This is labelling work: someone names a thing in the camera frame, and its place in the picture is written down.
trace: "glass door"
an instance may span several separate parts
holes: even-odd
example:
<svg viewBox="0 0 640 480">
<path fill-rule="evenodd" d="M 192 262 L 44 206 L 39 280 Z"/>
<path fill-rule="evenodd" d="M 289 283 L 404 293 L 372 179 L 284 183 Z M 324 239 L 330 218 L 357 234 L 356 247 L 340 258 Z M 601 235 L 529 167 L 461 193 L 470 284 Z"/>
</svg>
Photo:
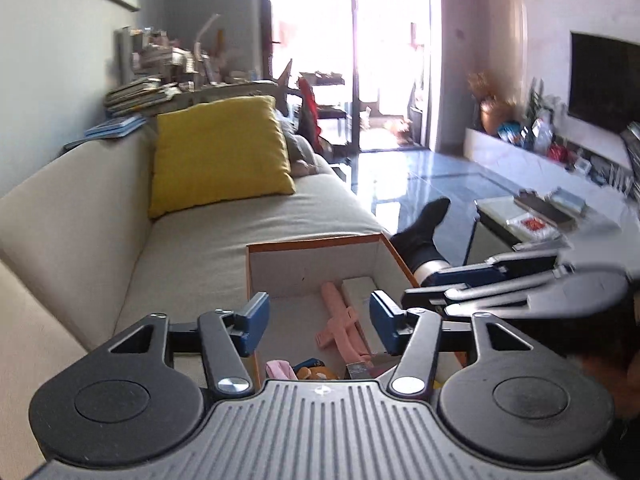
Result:
<svg viewBox="0 0 640 480">
<path fill-rule="evenodd" d="M 319 105 L 321 137 L 334 146 L 351 141 L 353 27 L 351 0 L 270 0 L 272 73 L 278 78 L 290 61 L 289 87 L 302 75 Z M 296 117 L 302 99 L 289 97 Z"/>
<path fill-rule="evenodd" d="M 428 0 L 357 0 L 360 149 L 424 145 Z"/>
</svg>

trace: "foot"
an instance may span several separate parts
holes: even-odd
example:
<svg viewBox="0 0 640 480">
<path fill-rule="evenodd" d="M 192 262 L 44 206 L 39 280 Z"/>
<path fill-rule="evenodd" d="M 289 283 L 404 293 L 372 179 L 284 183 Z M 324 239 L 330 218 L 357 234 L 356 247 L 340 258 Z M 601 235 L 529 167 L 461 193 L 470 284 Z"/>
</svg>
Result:
<svg viewBox="0 0 640 480">
<path fill-rule="evenodd" d="M 450 205 L 451 200 L 446 197 L 429 202 L 411 226 L 391 237 L 391 244 L 404 261 L 410 261 L 418 248 L 433 246 L 433 233 L 444 220 Z"/>
</svg>

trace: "black sock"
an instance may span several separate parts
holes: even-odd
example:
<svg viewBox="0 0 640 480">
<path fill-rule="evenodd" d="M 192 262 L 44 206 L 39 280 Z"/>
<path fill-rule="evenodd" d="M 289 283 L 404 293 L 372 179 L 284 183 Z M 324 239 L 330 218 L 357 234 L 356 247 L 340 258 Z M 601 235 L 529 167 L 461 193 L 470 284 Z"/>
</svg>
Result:
<svg viewBox="0 0 640 480">
<path fill-rule="evenodd" d="M 426 262 L 446 261 L 433 243 L 433 232 L 444 220 L 450 204 L 451 201 L 444 197 L 429 202 L 414 224 L 391 237 L 391 244 L 411 272 Z"/>
</svg>

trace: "white wall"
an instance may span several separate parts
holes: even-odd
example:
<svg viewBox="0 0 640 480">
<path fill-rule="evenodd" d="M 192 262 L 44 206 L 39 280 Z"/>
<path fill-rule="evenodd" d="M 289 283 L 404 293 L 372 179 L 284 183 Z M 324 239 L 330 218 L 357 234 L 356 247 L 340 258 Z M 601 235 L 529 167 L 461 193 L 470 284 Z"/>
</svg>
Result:
<svg viewBox="0 0 640 480">
<path fill-rule="evenodd" d="M 113 31 L 133 22 L 109 0 L 0 0 L 0 196 L 103 117 Z"/>
<path fill-rule="evenodd" d="M 192 48 L 200 27 L 213 12 L 221 14 L 202 40 L 205 49 L 211 50 L 216 31 L 223 28 L 233 56 L 230 67 L 260 73 L 260 0 L 168 0 L 167 7 L 169 35 L 180 38 L 186 48 Z"/>
<path fill-rule="evenodd" d="M 437 151 L 462 148 L 473 114 L 467 77 L 486 65 L 486 14 L 486 0 L 442 0 L 440 124 L 431 145 Z"/>
<path fill-rule="evenodd" d="M 517 94 L 523 83 L 528 89 L 531 79 L 537 77 L 545 81 L 545 92 L 567 102 L 571 31 L 640 43 L 640 0 L 489 0 L 489 3 L 490 67 L 498 74 L 507 97 L 511 96 L 509 93 Z M 521 23 L 519 13 L 524 16 Z"/>
</svg>

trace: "red food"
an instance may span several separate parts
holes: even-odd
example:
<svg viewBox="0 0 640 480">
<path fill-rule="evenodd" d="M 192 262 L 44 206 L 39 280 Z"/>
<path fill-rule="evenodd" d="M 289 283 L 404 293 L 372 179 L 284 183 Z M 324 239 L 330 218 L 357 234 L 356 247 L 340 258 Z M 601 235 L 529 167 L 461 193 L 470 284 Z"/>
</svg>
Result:
<svg viewBox="0 0 640 480">
<path fill-rule="evenodd" d="M 532 232 L 540 231 L 540 229 L 544 229 L 546 227 L 546 224 L 538 218 L 528 218 L 523 220 L 522 225 Z"/>
</svg>

